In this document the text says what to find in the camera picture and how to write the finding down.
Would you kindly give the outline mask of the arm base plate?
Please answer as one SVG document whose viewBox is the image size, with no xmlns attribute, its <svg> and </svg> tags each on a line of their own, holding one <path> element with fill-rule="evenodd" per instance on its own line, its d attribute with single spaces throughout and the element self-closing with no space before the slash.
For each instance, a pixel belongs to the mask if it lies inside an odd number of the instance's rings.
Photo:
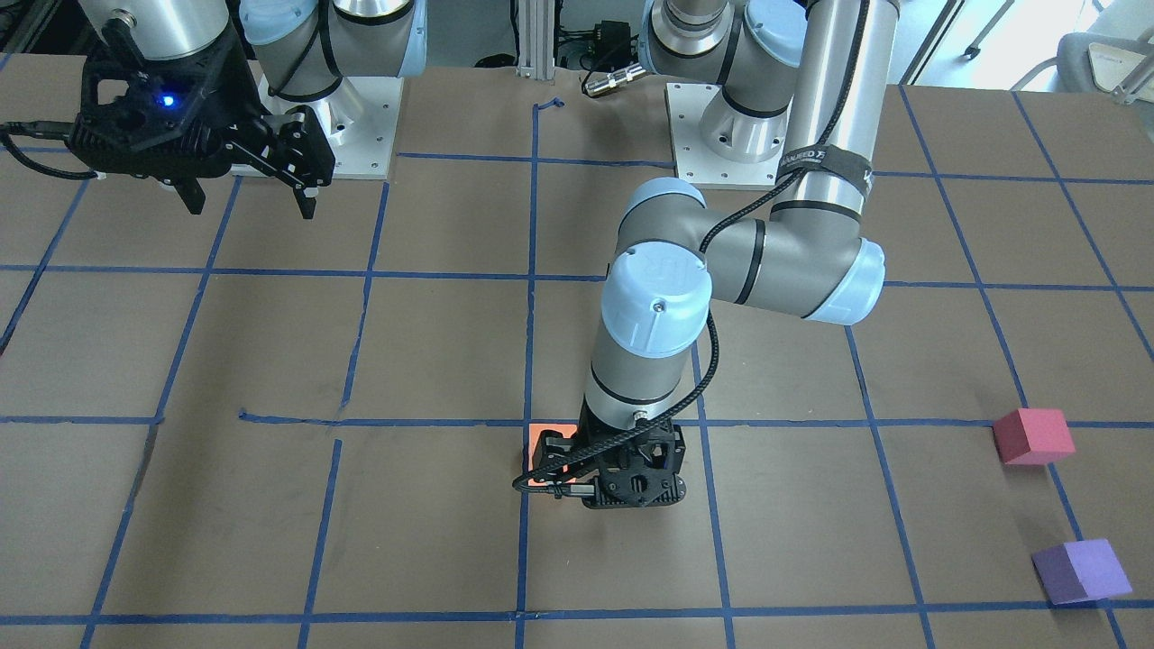
<svg viewBox="0 0 1154 649">
<path fill-rule="evenodd" d="M 396 77 L 345 77 L 308 103 L 334 151 L 334 179 L 390 177 L 404 85 Z"/>
<path fill-rule="evenodd" d="M 742 114 L 724 85 L 666 85 L 677 176 L 697 188 L 769 191 L 775 186 L 788 115 Z"/>
</svg>

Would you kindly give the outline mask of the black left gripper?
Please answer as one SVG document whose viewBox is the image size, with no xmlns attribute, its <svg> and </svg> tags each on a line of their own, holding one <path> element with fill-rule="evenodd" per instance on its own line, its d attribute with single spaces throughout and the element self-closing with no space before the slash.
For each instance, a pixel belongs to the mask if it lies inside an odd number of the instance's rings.
<svg viewBox="0 0 1154 649">
<path fill-rule="evenodd" d="M 589 509 L 620 509 L 679 503 L 687 494 L 679 475 L 684 454 L 682 428 L 667 422 L 580 461 L 578 476 L 595 472 L 589 480 L 593 492 L 580 497 L 582 505 Z"/>
</svg>

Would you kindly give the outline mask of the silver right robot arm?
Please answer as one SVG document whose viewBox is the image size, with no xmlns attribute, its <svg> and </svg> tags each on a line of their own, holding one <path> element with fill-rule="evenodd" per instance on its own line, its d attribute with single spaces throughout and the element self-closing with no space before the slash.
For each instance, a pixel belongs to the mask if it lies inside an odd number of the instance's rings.
<svg viewBox="0 0 1154 649">
<path fill-rule="evenodd" d="M 422 1 L 84 1 L 98 36 L 66 144 L 98 172 L 152 178 L 198 214 L 198 180 L 255 169 L 310 219 L 334 181 L 352 79 L 404 79 L 427 55 Z"/>
</svg>

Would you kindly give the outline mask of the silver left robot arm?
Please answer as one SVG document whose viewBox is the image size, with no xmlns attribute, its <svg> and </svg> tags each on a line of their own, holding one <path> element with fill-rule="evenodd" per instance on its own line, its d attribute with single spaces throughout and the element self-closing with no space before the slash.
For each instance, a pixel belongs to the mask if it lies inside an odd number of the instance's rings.
<svg viewBox="0 0 1154 649">
<path fill-rule="evenodd" d="M 730 215 L 692 182 L 632 193 L 600 297 L 574 435 L 544 433 L 526 493 L 590 509 L 684 498 L 673 422 L 719 361 L 710 304 L 857 324 L 876 305 L 884 252 L 862 237 L 899 1 L 651 1 L 642 61 L 712 81 L 718 103 L 767 129 L 774 187 Z"/>
</svg>

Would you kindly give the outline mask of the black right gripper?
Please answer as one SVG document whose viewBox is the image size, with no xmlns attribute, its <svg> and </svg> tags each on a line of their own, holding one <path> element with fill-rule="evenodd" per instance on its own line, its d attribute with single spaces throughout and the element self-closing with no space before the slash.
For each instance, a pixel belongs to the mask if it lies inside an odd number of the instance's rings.
<svg viewBox="0 0 1154 649">
<path fill-rule="evenodd" d="M 304 219 L 315 217 L 319 188 L 334 181 L 334 149 L 319 115 L 308 105 L 237 124 L 225 136 L 224 148 L 231 163 L 252 166 L 293 188 Z M 207 193 L 197 178 L 174 179 L 173 188 L 188 212 L 203 212 Z"/>
</svg>

